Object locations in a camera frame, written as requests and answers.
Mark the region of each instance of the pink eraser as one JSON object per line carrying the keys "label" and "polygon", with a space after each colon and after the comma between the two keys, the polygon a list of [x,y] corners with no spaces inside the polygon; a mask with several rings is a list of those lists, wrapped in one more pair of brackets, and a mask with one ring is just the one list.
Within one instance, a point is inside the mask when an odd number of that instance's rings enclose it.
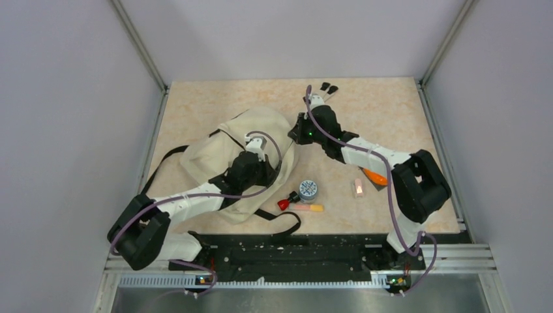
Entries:
{"label": "pink eraser", "polygon": [[363,182],[360,178],[356,178],[353,181],[353,197],[362,198],[365,194],[363,193]]}

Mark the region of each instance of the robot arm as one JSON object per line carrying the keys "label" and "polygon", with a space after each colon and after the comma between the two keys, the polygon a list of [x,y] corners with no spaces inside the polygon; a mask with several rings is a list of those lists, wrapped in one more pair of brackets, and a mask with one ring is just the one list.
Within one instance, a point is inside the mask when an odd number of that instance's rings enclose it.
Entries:
{"label": "robot arm", "polygon": [[[246,137],[246,142],[245,151],[234,159],[224,173],[199,187],[153,199],[138,194],[130,201],[109,231],[108,240],[114,242],[119,232],[131,223],[120,235],[115,248],[133,270],[143,269],[155,260],[192,261],[202,249],[201,244],[188,233],[168,235],[173,227],[196,215],[228,207],[254,185],[272,185],[280,163],[275,169],[271,167],[263,152],[266,139]],[[131,222],[139,212],[154,203],[159,204]]]}
{"label": "robot arm", "polygon": [[[288,132],[288,136],[299,145],[318,143],[328,157],[367,169],[369,178],[379,185],[388,183],[387,170],[384,161],[371,152],[384,156],[392,167],[391,177],[401,210],[397,218],[398,228],[407,246],[413,246],[427,218],[451,197],[451,189],[432,155],[425,150],[419,150],[412,155],[394,151],[370,143],[358,134],[343,131],[336,121],[336,114],[325,104],[321,96],[308,91],[306,97],[308,99],[304,98],[304,101],[310,103],[313,118],[324,131],[344,143],[365,148],[368,152],[334,142],[316,128],[307,113],[298,115],[297,122]],[[396,230],[388,235],[387,242],[397,253],[405,251]]]}

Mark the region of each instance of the red object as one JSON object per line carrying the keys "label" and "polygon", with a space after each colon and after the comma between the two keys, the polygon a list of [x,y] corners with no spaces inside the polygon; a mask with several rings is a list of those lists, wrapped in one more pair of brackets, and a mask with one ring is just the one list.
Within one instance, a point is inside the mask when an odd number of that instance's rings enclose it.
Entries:
{"label": "red object", "polygon": [[290,205],[290,201],[288,201],[288,199],[284,199],[284,200],[280,200],[276,204],[278,204],[278,207],[280,208],[281,211],[284,211]]}

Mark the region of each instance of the white wall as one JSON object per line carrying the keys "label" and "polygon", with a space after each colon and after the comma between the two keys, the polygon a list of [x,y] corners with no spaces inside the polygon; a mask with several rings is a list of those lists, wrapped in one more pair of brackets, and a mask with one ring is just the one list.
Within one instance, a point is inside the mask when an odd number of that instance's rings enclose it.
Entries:
{"label": "white wall", "polygon": [[0,312],[89,312],[159,92],[107,1],[3,1]]}
{"label": "white wall", "polygon": [[480,1],[429,88],[471,230],[515,312],[553,306],[552,16],[551,0]]}
{"label": "white wall", "polygon": [[174,80],[421,77],[464,0],[122,0]]}

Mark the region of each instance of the beige tabletop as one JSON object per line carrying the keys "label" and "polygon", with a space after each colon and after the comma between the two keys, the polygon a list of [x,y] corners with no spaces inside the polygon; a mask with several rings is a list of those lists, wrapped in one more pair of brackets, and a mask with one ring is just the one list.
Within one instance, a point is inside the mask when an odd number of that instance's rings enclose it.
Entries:
{"label": "beige tabletop", "polygon": [[[327,104],[336,112],[343,130],[390,149],[409,153],[426,149],[438,159],[413,78],[173,82],[150,175],[167,151],[206,137],[218,124],[249,108],[274,108],[293,126],[297,114],[305,111],[301,98],[306,86],[311,84],[317,90],[322,82],[340,87]],[[300,212],[302,226],[296,233],[387,233],[392,229],[386,191],[377,191],[357,167],[328,158],[316,144],[300,146],[299,154],[288,182],[262,205],[263,209],[278,214],[277,201],[297,190],[302,180],[312,179],[319,186],[316,203],[324,205],[325,211]],[[173,155],[163,163],[148,192],[150,197],[169,196],[196,186],[179,164],[179,157]],[[355,178],[363,180],[364,198],[353,197],[351,184]],[[290,216],[272,222],[252,216],[246,222],[233,225],[213,212],[185,221],[178,231],[275,233],[294,223],[295,219]],[[451,200],[429,218],[426,230],[459,232]]]}

